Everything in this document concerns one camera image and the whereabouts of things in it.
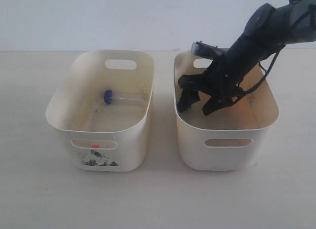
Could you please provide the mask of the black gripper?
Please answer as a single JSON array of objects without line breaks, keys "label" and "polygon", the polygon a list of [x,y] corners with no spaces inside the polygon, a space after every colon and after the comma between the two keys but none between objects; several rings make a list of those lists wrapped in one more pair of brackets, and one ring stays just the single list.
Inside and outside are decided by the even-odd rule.
[{"label": "black gripper", "polygon": [[182,94],[176,105],[178,112],[187,111],[200,101],[199,92],[210,96],[202,107],[204,116],[232,105],[233,96],[240,90],[237,84],[266,55],[266,49],[258,41],[241,35],[227,51],[202,73],[181,75],[178,84]]}]

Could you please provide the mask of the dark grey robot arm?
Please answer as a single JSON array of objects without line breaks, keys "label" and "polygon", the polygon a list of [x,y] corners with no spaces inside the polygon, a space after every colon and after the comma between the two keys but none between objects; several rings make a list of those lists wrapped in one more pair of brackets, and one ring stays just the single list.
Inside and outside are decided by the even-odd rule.
[{"label": "dark grey robot arm", "polygon": [[316,39],[316,0],[288,0],[279,8],[269,3],[260,6],[246,23],[243,33],[227,49],[196,41],[191,54],[211,60],[200,74],[181,75],[178,85],[182,89],[177,111],[184,112],[200,101],[199,93],[209,95],[202,107],[204,115],[236,104],[255,91],[270,73],[251,88],[240,84],[244,77],[261,61],[273,55],[277,58],[289,44],[314,42]]}]

